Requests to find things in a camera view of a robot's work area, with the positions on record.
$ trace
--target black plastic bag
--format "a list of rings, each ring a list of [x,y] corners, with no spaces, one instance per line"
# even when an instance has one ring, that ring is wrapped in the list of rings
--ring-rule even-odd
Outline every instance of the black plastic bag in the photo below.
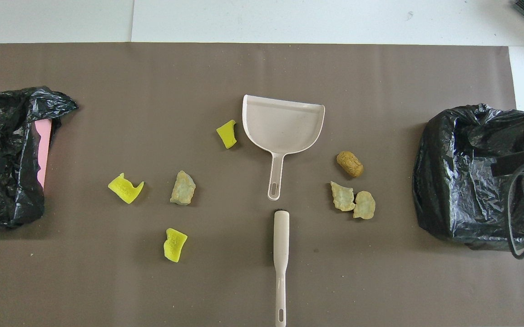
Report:
[[[52,120],[77,109],[67,95],[47,87],[0,92],[0,226],[9,228],[35,221],[44,213],[44,193],[36,179],[40,135],[34,122]]]
[[[444,110],[426,125],[413,173],[418,224],[474,250],[508,250],[507,176],[493,177],[497,157],[524,151],[524,112],[485,104]],[[511,198],[511,225],[524,248],[524,175]]]

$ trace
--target white brush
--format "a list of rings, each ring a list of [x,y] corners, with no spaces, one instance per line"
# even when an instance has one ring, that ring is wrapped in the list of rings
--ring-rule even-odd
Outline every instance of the white brush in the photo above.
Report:
[[[276,327],[287,325],[287,265],[290,214],[274,213],[274,268],[276,269]]]

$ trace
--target white table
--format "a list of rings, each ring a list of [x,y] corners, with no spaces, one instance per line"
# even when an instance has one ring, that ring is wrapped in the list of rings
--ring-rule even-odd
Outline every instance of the white table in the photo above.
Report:
[[[509,46],[524,110],[524,17],[507,0],[0,0],[0,43]]]

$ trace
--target brown mat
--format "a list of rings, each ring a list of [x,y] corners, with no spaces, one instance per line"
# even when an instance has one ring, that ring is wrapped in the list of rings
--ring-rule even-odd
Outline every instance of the brown mat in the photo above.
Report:
[[[411,173],[443,109],[515,108],[507,48],[288,44],[0,44],[0,90],[47,85],[81,109],[52,145],[46,214],[0,232],[0,326],[272,326],[272,213],[291,213],[291,326],[524,325],[524,260],[417,226]],[[326,106],[317,143],[287,156],[247,139],[244,94]],[[216,128],[238,121],[226,150]],[[350,179],[348,149],[366,172]],[[198,188],[169,203],[175,175]],[[126,205],[107,184],[138,184]],[[329,181],[377,201],[354,221]],[[189,235],[163,257],[166,228]]]

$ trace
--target pink object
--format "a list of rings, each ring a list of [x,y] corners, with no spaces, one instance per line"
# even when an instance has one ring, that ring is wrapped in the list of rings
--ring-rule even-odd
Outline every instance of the pink object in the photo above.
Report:
[[[38,182],[44,188],[44,177],[46,177],[46,163],[48,162],[48,147],[50,145],[50,133],[52,132],[52,121],[50,119],[37,120],[35,122],[36,132],[40,134],[38,145]]]

